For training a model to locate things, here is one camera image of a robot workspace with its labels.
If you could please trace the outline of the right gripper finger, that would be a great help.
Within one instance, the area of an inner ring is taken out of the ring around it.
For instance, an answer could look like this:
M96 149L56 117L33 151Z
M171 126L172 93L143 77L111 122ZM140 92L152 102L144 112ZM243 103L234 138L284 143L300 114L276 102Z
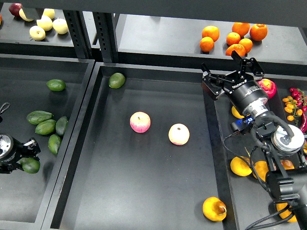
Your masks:
M240 80L254 81L264 77L265 72L254 57L242 58L236 51L232 51L231 57L240 66L236 72Z
M211 73L205 63L201 64L201 70L203 72L201 86L213 100L217 100L224 93L226 84L234 83L234 79L230 76L231 74Z

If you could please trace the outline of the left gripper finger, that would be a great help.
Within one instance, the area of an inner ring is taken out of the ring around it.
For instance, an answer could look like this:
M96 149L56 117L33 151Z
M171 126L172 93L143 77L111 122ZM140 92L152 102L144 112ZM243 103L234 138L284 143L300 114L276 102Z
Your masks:
M22 144L20 156L22 158L36 158L41 152L38 142L35 138L30 138L26 143Z
M24 171L21 164L19 163L13 163L8 165L0 165L0 173L1 174L10 174L15 170Z

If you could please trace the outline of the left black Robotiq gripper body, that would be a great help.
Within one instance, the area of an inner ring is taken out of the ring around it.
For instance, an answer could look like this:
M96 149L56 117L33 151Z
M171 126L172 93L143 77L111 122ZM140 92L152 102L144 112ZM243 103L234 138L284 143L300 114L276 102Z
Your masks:
M23 143L10 135L0 135L0 167L21 168L18 162L22 158L24 150Z

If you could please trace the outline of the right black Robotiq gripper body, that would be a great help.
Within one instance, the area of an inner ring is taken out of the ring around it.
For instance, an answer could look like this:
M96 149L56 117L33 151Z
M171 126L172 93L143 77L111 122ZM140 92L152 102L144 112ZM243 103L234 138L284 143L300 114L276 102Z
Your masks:
M254 80L227 83L226 95L241 115L251 114L250 107L254 104L259 113L269 99L267 93Z

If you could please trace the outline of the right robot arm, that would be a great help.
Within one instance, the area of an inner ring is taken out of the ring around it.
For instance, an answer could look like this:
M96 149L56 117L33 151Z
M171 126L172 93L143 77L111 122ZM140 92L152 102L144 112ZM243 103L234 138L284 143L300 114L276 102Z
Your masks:
M201 65L203 90L214 100L226 95L243 116L232 123L232 135L249 133L254 149L265 157L268 171L259 184L274 203L285 203L290 217L296 217L300 229L307 227L307 161L303 132L287 124L268 110L268 94L256 82L264 71L254 58L242 58L236 51L231 57L240 66L228 74L212 73Z

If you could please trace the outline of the yellow pear under arm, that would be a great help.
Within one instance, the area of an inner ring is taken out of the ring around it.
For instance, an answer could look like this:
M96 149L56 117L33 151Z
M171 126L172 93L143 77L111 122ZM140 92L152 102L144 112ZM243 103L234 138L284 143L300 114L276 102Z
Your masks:
M258 161L254 164L254 169L263 181L266 181L266 174L269 172L269 168L266 161Z

